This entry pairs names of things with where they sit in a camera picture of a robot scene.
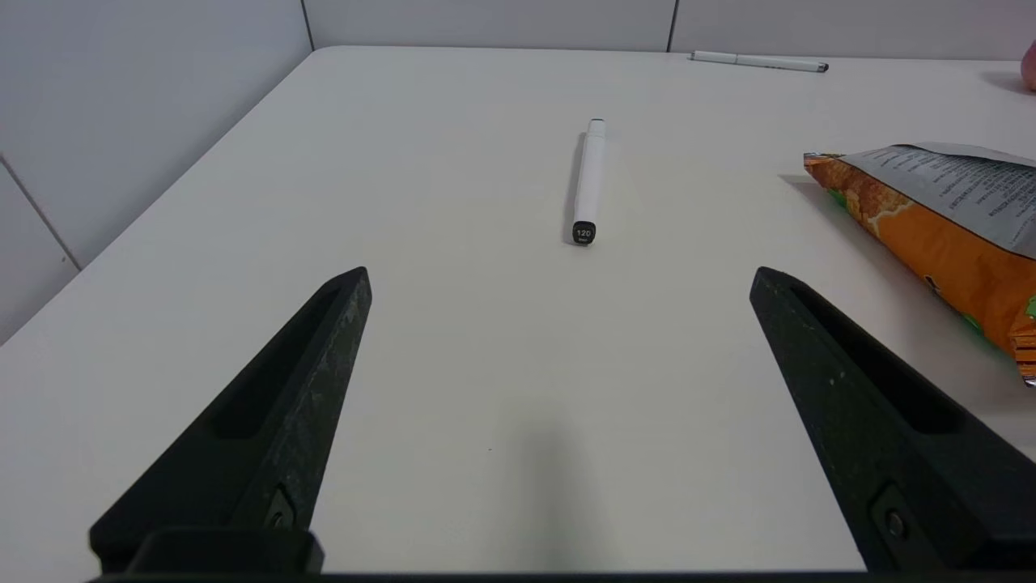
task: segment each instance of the white table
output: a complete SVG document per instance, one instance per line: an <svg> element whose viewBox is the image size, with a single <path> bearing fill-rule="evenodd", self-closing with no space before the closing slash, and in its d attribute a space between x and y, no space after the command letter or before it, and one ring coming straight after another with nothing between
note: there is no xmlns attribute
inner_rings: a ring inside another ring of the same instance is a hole
<svg viewBox="0 0 1036 583"><path fill-rule="evenodd" d="M787 270L1036 457L1036 395L805 176L805 150L1036 156L1016 63L335 48L0 349L0 579L86 531L328 276L374 305L327 571L862 569L748 303ZM608 120L598 240L563 241Z"/></svg>

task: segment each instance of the white pen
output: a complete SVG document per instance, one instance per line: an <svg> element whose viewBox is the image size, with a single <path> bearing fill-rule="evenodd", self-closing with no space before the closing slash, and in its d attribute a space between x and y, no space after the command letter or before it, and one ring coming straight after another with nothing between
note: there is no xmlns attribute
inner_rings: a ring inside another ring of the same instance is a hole
<svg viewBox="0 0 1036 583"><path fill-rule="evenodd" d="M572 240L589 244L597 235L597 207L601 202L604 182L604 119L595 117L586 127L583 157L576 184L576 212L572 223Z"/></svg>
<svg viewBox="0 0 1036 583"><path fill-rule="evenodd" d="M749 66L765 66L768 68L787 68L792 70L809 70L824 72L828 63L821 61L805 61L799 59L782 59L779 57L755 57L752 55L736 55L733 53L711 53L709 51L691 51L687 57L692 61L722 62L727 64L747 64Z"/></svg>

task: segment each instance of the white marker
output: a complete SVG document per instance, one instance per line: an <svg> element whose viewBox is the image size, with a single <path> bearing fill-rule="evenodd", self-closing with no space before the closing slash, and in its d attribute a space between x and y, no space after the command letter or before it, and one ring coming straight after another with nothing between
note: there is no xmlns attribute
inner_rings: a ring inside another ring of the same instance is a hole
<svg viewBox="0 0 1036 583"><path fill-rule="evenodd" d="M824 72L828 69L828 63L821 61L803 61L798 59L781 59L777 57L753 57L751 55L736 55L733 53L710 53L709 51L691 51L691 56L687 58L692 61L747 64L749 66L787 68L790 70L809 70L812 72Z"/></svg>
<svg viewBox="0 0 1036 583"><path fill-rule="evenodd" d="M604 119L595 117L586 127L583 140L583 158L579 165L579 183L576 185L576 214L572 223L572 239L589 244L597 234L597 207L601 202L604 185Z"/></svg>

